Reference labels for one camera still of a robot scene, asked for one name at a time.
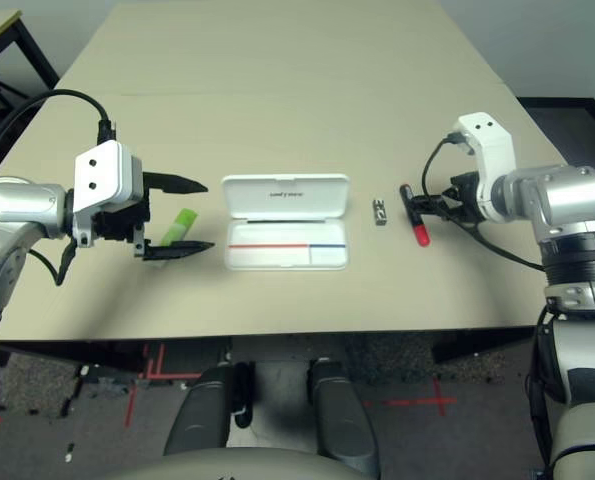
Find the red tape cross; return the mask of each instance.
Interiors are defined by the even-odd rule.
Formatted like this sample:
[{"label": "red tape cross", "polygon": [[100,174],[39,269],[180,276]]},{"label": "red tape cross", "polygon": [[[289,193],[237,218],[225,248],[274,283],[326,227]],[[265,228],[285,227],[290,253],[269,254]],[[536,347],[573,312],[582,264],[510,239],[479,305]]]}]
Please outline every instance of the red tape cross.
[{"label": "red tape cross", "polygon": [[[435,390],[434,397],[428,398],[413,398],[413,399],[401,399],[401,398],[392,398],[389,400],[383,400],[381,405],[386,407],[411,407],[414,405],[437,405],[439,409],[439,415],[442,417],[446,416],[446,408],[444,405],[457,403],[457,399],[455,397],[443,397],[441,394],[441,388],[439,386],[439,380],[433,378],[433,389]],[[372,407],[373,402],[367,400],[362,402],[364,407]]]},{"label": "red tape cross", "polygon": [[[148,344],[144,344],[142,351],[144,358],[148,357]],[[149,358],[147,362],[147,369],[140,373],[137,378],[145,378],[146,380],[195,380],[201,377],[201,373],[161,373],[161,368],[164,363],[166,355],[166,345],[163,342],[159,344],[159,351],[157,352],[157,370],[153,372],[153,359]],[[135,409],[135,397],[137,396],[137,385],[133,383],[130,386],[128,393],[128,407],[126,408],[126,416],[124,418],[124,427],[130,427],[133,418],[133,410]]]}]

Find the black table leg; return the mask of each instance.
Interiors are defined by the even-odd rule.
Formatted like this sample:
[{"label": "black table leg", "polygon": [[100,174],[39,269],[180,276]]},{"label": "black table leg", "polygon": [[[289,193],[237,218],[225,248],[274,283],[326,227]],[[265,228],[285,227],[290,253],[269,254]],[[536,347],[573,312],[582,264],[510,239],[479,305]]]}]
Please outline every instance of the black table leg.
[{"label": "black table leg", "polygon": [[21,20],[17,20],[11,26],[17,32],[17,39],[15,42],[19,46],[22,53],[26,56],[35,71],[39,74],[48,88],[54,88],[59,81],[59,75],[55,69],[50,65],[48,59],[43,54],[33,37],[30,35]]}]

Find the green highlighter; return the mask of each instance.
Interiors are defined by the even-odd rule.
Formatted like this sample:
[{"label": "green highlighter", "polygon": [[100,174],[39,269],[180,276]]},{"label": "green highlighter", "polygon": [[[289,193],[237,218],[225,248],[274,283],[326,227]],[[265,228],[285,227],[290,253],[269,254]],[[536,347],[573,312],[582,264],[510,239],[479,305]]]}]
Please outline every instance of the green highlighter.
[{"label": "green highlighter", "polygon": [[161,247],[170,247],[171,243],[183,240],[188,233],[188,230],[190,230],[190,227],[195,223],[196,218],[197,212],[182,208],[177,214],[174,223],[170,226],[166,235],[164,235],[164,238],[161,239],[159,245]]}]

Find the white robot part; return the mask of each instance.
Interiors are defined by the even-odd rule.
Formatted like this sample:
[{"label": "white robot part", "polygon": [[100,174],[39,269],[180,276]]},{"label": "white robot part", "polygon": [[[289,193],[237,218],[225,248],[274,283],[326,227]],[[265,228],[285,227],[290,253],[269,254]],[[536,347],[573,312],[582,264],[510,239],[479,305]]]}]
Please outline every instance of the white robot part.
[{"label": "white robot part", "polygon": [[91,148],[75,158],[73,238],[79,247],[92,247],[93,216],[139,202],[144,195],[141,161],[115,141]]},{"label": "white robot part", "polygon": [[482,215],[492,222],[508,220],[492,205],[492,190],[495,180],[517,168],[515,150],[510,135],[493,117],[484,112],[462,115],[454,126],[475,153],[479,184],[477,205]]}]

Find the black cable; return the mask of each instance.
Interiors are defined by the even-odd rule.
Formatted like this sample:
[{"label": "black cable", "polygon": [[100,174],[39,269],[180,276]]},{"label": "black cable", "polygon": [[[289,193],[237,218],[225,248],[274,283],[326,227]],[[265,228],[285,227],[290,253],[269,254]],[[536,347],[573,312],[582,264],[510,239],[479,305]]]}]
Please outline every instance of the black cable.
[{"label": "black cable", "polygon": [[93,107],[95,107],[95,109],[97,109],[97,111],[99,112],[99,115],[101,117],[101,120],[99,122],[99,132],[98,132],[98,136],[97,136],[97,143],[101,143],[102,141],[114,138],[114,132],[113,132],[111,124],[110,124],[110,119],[108,118],[108,113],[106,113],[106,110],[104,109],[104,107],[102,107],[102,105],[97,100],[95,100],[94,98],[92,98],[89,95],[86,95],[85,93],[78,92],[77,90],[68,90],[68,89],[62,88],[62,89],[55,89],[55,90],[50,90],[48,92],[40,93],[39,95],[36,95],[36,96],[26,100],[24,103],[20,104],[19,106],[17,106],[0,123],[0,141],[6,134],[8,129],[29,109],[31,109],[38,103],[41,103],[50,97],[56,97],[58,95],[66,95],[66,96],[80,98],[80,99],[85,100],[86,102],[90,103]]},{"label": "black cable", "polygon": [[[537,326],[535,327],[535,335],[533,339],[532,358],[530,362],[530,373],[528,374],[528,404],[530,407],[530,419],[533,424],[535,432],[535,439],[539,447],[544,465],[548,467],[550,464],[550,454],[553,446],[553,436],[550,430],[550,419],[548,417],[548,406],[546,404],[545,385],[544,381],[539,375],[540,372],[540,356],[539,356],[539,331],[544,325],[544,320],[548,313],[548,307],[544,306],[539,318]],[[556,320],[558,315],[553,315],[551,322]]]},{"label": "black cable", "polygon": [[57,283],[57,270],[55,269],[55,267],[53,267],[53,264],[50,263],[50,260],[44,257],[37,250],[28,250],[28,253],[44,264],[44,266],[50,272],[50,276],[53,277],[53,281]]},{"label": "black cable", "polygon": [[520,263],[521,265],[524,265],[526,267],[533,268],[535,270],[539,270],[540,272],[543,272],[544,271],[543,266],[539,265],[538,263],[533,263],[533,262],[529,262],[528,260],[524,260],[523,258],[518,257],[514,253],[511,253],[508,250],[504,250],[503,248],[498,247],[494,243],[491,243],[481,234],[477,224],[473,225],[472,227],[464,225],[462,222],[459,221],[459,219],[457,219],[456,217],[451,215],[447,210],[441,208],[436,202],[432,201],[430,193],[428,192],[428,187],[426,185],[426,178],[428,177],[428,171],[430,169],[430,165],[432,164],[433,160],[435,159],[435,157],[437,156],[437,154],[439,153],[439,151],[441,150],[441,148],[444,145],[446,145],[447,143],[451,143],[451,144],[462,143],[463,141],[464,141],[464,138],[461,134],[451,133],[448,136],[446,136],[445,138],[443,138],[437,144],[437,146],[435,147],[433,152],[430,154],[430,157],[428,157],[428,160],[426,161],[426,165],[424,165],[424,170],[422,171],[422,174],[421,174],[421,189],[424,192],[424,196],[428,200],[428,203],[432,206],[432,208],[435,210],[435,213],[437,215],[439,215],[440,217],[447,218],[448,220],[453,222],[455,225],[457,225],[459,228],[461,228],[464,232],[468,233],[475,241],[477,241],[482,246],[486,247],[491,252],[496,253],[497,255],[504,257],[508,260],[512,260],[513,262],[517,262],[517,263]]},{"label": "black cable", "polygon": [[55,285],[58,287],[64,283],[66,279],[66,273],[68,272],[68,267],[70,267],[71,262],[75,258],[75,254],[77,253],[77,241],[74,238],[70,239],[70,243],[64,248],[64,251],[61,254],[61,264],[59,265],[59,271],[50,263],[46,257],[44,257],[41,253],[37,250],[29,250],[28,253],[39,260],[50,272],[50,276],[53,277],[53,281]]}]

